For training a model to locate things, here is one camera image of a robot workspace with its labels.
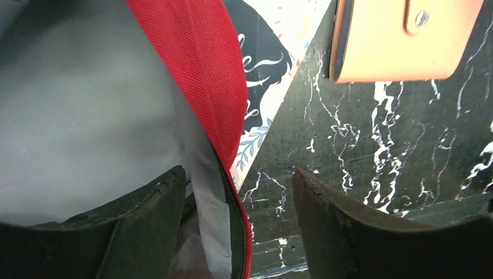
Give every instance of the bag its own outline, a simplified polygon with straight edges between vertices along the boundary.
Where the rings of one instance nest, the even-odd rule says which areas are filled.
[[[221,0],[29,3],[0,38],[0,274],[248,278],[247,97]]]
[[[330,56],[335,83],[450,77],[483,0],[338,0]]]

